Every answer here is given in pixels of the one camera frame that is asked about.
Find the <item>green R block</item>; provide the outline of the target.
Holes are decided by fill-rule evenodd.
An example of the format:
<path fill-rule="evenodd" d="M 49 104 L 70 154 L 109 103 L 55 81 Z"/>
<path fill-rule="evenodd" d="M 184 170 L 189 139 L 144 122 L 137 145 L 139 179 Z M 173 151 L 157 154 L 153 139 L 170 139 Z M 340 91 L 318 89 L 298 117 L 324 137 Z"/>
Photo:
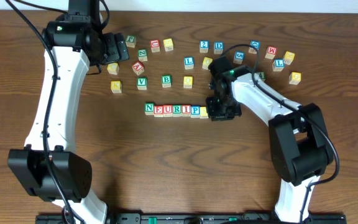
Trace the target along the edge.
<path fill-rule="evenodd" d="M 181 105 L 173 105 L 173 117 L 182 117 Z"/>

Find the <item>green N block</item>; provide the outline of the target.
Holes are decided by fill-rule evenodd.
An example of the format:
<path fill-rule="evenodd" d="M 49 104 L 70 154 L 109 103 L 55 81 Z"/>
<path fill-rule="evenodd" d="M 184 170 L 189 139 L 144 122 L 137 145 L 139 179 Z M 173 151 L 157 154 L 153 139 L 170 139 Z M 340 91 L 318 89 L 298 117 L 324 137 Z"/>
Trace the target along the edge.
<path fill-rule="evenodd" d="M 144 106 L 144 111 L 146 115 L 153 116 L 154 115 L 154 104 L 153 103 L 146 103 Z"/>

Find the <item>blue P block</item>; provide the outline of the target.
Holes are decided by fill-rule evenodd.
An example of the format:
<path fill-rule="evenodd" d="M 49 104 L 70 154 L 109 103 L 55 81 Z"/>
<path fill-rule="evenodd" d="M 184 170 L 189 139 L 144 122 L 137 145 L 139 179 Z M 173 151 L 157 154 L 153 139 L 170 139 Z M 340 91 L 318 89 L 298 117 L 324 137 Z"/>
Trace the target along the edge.
<path fill-rule="evenodd" d="M 200 117 L 200 106 L 192 105 L 191 106 L 191 118 L 199 118 Z"/>

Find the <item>red I block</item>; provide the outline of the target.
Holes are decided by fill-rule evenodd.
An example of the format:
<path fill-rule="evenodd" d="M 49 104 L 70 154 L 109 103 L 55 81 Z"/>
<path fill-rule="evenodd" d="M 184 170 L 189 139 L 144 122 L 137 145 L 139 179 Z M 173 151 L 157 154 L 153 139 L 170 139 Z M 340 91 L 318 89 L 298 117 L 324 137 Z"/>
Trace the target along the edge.
<path fill-rule="evenodd" d="M 191 116 L 191 105 L 182 105 L 181 106 L 181 115 L 183 117 Z"/>

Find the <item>red E block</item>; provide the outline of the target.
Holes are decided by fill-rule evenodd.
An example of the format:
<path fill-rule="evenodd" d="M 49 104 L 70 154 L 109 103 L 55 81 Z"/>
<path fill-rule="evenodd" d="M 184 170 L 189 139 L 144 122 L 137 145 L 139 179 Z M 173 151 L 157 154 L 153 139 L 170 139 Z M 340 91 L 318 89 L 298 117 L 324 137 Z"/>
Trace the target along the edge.
<path fill-rule="evenodd" d="M 161 105 L 154 106 L 154 116 L 155 117 L 163 117 L 163 106 L 161 106 Z"/>

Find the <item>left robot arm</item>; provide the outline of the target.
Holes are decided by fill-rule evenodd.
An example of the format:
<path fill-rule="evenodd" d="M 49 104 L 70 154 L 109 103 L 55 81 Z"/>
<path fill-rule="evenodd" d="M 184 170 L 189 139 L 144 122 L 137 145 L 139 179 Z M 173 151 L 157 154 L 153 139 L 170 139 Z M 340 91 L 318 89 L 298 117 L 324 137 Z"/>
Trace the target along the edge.
<path fill-rule="evenodd" d="M 91 189 L 92 167 L 76 154 L 75 126 L 81 88 L 90 67 L 129 58 L 124 36 L 104 31 L 104 1 L 70 1 L 37 37 L 44 46 L 45 75 L 34 123 L 22 149 L 7 163 L 28 195 L 58 205 L 46 223 L 113 223 L 105 202 Z"/>

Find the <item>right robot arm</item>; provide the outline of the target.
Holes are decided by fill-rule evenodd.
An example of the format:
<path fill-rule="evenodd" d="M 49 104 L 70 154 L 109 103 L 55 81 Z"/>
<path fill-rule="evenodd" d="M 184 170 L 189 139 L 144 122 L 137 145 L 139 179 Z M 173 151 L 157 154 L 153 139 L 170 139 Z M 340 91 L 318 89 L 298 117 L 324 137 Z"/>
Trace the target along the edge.
<path fill-rule="evenodd" d="M 250 67 L 234 68 L 225 56 L 208 67 L 214 96 L 206 99 L 213 121 L 240 116 L 241 105 L 255 113 L 267 126 L 270 155 L 281 178 L 280 194 L 274 211 L 281 222 L 304 223 L 311 219 L 308 206 L 316 185 L 330 182 L 338 175 L 320 177 L 339 157 L 320 108 L 291 101 L 264 83 Z"/>

